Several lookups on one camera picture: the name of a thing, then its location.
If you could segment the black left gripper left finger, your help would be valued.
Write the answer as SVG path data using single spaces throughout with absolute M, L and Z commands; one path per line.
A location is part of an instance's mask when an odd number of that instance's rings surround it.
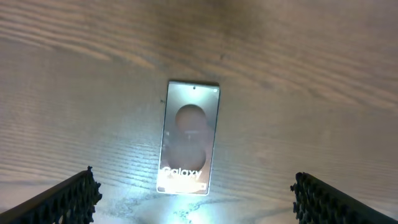
M 93 223 L 101 184 L 88 166 L 74 176 L 1 213 L 1 224 Z

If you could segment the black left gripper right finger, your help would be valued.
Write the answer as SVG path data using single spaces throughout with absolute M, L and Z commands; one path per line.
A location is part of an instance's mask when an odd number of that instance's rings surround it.
M 308 173 L 298 172 L 295 179 L 290 190 L 295 194 L 293 212 L 299 223 L 397 224 L 397 220 Z

